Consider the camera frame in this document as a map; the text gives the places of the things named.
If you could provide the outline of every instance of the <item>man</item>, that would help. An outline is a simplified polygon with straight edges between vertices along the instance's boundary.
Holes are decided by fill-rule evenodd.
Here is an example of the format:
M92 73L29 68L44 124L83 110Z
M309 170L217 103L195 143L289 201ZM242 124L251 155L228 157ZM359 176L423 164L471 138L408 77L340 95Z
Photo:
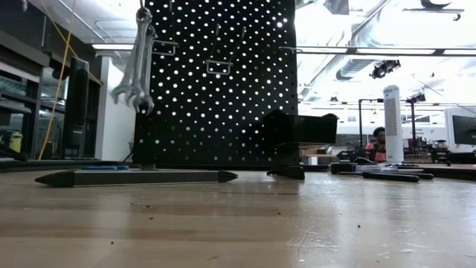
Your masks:
M387 161L387 154L385 148L385 128L377 127L373 131L373 137L377 139L376 142L368 144L366 149L367 157L371 161L385 162Z

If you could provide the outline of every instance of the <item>wooden table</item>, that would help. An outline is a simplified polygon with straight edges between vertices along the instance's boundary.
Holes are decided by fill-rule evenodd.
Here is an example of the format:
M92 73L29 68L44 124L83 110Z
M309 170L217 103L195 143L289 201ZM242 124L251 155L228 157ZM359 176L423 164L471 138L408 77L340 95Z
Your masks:
M0 174L3 267L476 267L473 182L33 182L45 173Z

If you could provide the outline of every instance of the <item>pegboard hook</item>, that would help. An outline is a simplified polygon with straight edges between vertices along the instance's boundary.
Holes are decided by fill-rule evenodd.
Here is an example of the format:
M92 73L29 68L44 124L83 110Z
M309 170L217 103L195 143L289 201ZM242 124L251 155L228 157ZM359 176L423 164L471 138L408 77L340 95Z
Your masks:
M161 55L161 56L175 56L176 49L179 44L176 42L176 29L175 29L175 19L173 18L173 0L169 2L169 13L170 13L170 29L172 31L172 41L162 41L162 40L154 40L154 44L160 44L161 46L170 45L172 46L172 51L170 53L166 52L152 52L154 55Z
M231 57L227 62L212 60L213 53L216 50L216 44L220 40L219 32L220 32L221 27L222 26L220 24L216 25L216 32L215 32L215 37L216 38L215 38L215 42L213 43L213 47L212 47L212 50L211 50L211 53L210 53L210 58L208 60L205 60L205 64L207 65L207 73L208 74L229 75L231 73L231 66L233 66L233 60L234 60L235 55L237 54L237 52L239 50L239 45L243 43L243 40L245 39L245 36L246 36L246 27L243 27L241 37L239 38L239 42L237 43L237 45L233 49L233 51L231 53ZM223 69L223 71L212 71L212 70L210 70L210 64L211 63L213 63L215 65L218 65L218 66L224 65L225 68Z
M279 47L279 49L280 49L280 50L290 50L291 53L293 53L293 54L303 53L303 50L302 50L302 49L299 49L299 48Z

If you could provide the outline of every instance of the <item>black pegboard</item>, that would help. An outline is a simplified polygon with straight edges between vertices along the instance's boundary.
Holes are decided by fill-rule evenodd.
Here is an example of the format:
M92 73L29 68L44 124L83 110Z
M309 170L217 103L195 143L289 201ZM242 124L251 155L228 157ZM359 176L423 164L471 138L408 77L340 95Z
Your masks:
M298 113L292 0L148 1L159 40L179 44L173 57L153 56L151 115L138 115L134 162L156 165L298 165L298 151L264 148L261 118L275 109ZM206 73L235 54L231 74ZM170 46L155 46L170 52Z

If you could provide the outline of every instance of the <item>yellow container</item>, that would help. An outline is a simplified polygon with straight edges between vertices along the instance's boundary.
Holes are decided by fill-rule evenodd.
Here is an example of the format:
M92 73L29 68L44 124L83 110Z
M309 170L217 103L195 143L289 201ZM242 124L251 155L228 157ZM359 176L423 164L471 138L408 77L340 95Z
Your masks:
M10 149L18 153L22 150L22 139L23 135L20 133L14 133L10 137Z

